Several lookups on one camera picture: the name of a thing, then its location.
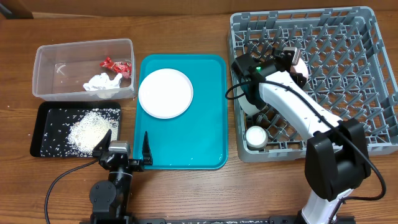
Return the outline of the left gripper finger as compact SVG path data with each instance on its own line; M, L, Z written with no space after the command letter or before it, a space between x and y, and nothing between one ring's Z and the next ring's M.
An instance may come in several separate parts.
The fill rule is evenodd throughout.
M144 140L142 144L142 160L144 161L145 166L153 165L152 153L149 146L149 136L148 132L145 132Z
M108 130L104 135L104 138L94 147L92 151L92 157L101 157L101 155L108 150L111 143L112 130Z

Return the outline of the pile of rice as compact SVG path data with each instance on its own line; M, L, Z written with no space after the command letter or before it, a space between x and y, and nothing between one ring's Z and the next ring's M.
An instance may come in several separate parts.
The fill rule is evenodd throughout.
M116 130L107 119L96 112L90 112L83 120L71 127L69 137L73 144L77 144L79 150L91 149L93 151L109 129L112 132Z

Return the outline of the white tissue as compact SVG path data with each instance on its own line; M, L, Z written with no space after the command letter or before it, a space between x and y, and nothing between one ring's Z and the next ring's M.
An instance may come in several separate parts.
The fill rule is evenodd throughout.
M101 93L94 93L102 100L110 100L119 92L120 84L123 76L118 73L113 80L111 80L107 73L101 73L93 76L88 83L83 84L86 91L101 91Z

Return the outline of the white cup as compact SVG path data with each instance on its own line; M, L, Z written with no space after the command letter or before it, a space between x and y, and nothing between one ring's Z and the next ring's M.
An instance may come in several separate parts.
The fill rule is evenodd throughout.
M260 126L251 126L245 132L246 144L249 150L263 150L268 142L266 130Z

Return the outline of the red snack wrapper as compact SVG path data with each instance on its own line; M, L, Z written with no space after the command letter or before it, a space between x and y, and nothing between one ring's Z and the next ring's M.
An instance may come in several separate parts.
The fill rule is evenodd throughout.
M115 73L120 73L124 78L130 78L132 75L132 63L131 62L114 62L112 59L107 57L103 62L99 64L101 67L107 68Z

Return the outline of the small pink bowl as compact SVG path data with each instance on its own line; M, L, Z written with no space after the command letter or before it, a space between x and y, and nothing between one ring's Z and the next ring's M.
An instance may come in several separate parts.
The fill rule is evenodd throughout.
M301 73L307 80L309 78L307 64L302 58L299 58L296 65L291 66L291 71L295 73Z

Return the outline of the grey bowl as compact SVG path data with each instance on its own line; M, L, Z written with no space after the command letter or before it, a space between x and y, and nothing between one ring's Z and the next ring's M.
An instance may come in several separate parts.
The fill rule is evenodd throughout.
M236 91L239 105L247 115L255 115L267 106L260 96L259 83L241 85Z

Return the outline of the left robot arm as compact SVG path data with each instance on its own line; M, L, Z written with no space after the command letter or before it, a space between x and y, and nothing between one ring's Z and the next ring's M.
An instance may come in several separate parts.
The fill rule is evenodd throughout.
M143 172L145 166L153 164L148 134L144 135L142 159L130 158L130 144L127 141L113 141L111 130L94 147L93 157L109 172L108 179L95 183L89 194L93 212L91 223L138 223L127 212L130 197L132 173Z

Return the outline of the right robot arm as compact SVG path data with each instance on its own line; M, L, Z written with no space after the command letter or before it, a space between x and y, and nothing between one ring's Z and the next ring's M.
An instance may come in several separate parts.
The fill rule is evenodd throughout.
M242 88L250 114L266 104L273 106L306 141L305 177L311 188L307 204L296 223L354 223L339 218L338 210L373 169L363 125L342 120L309 97L302 89L308 74L299 68L297 48L274 49L264 61L243 54L231 69Z

